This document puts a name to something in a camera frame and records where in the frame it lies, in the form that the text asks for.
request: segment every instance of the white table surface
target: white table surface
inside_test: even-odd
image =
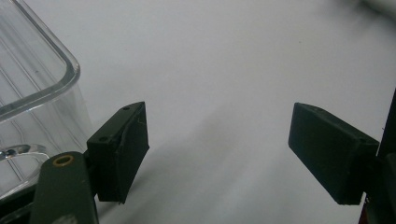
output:
[[[145,101],[150,150],[101,223],[357,223],[288,147],[294,102],[380,141],[396,23],[341,0],[26,0],[78,59],[94,129]]]

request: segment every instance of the screw hole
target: screw hole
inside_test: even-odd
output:
[[[99,142],[105,142],[108,139],[108,137],[100,137]]]
[[[74,157],[71,155],[64,155],[62,157],[57,158],[55,161],[53,161],[54,166],[62,167],[66,166],[70,163],[72,163],[74,160]]]

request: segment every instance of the transparent plastic box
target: transparent plastic box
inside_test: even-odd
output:
[[[0,198],[34,184],[47,158],[86,149],[79,72],[23,1],[0,0]]]

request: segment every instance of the clear plastic container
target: clear plastic container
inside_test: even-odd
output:
[[[76,59],[23,2],[0,0],[0,198],[92,134]]]

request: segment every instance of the white surface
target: white surface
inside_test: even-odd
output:
[[[395,23],[341,0],[26,2],[77,57],[95,129],[147,103],[150,151],[101,223],[357,223],[289,149],[291,112],[380,140]]]

